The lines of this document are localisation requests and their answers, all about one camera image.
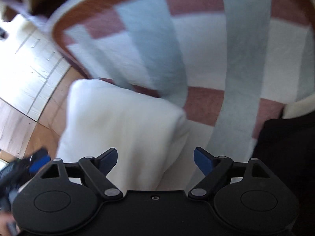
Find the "white cloth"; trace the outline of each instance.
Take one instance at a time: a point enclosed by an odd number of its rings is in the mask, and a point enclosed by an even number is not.
[[[118,162],[107,178],[123,193],[153,191],[181,153],[188,132],[183,109],[166,100],[101,80],[78,80],[70,87],[57,157],[77,162],[115,147]]]
[[[283,119],[291,119],[315,111],[315,94],[298,102],[287,104],[283,109]]]

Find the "sunlit floor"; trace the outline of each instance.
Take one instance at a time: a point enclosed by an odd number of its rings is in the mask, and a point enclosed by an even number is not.
[[[0,26],[9,33],[0,41],[0,98],[38,121],[70,65],[21,15]]]

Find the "screw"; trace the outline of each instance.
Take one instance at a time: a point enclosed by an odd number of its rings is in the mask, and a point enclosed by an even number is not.
[[[120,194],[120,190],[115,189],[115,188],[109,188],[104,193],[105,195],[112,197],[112,196],[117,196],[118,194]]]
[[[202,188],[196,188],[191,191],[194,196],[204,196],[207,194],[207,191]]]

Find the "black fabric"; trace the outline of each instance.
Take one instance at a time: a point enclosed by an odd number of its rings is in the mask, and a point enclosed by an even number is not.
[[[253,157],[262,160],[297,196],[300,214],[292,231],[315,235],[315,112],[265,122]]]

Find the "hand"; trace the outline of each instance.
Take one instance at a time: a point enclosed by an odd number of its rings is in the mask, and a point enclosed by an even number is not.
[[[11,236],[8,228],[7,223],[15,222],[13,215],[11,213],[0,213],[0,235],[1,236]]]

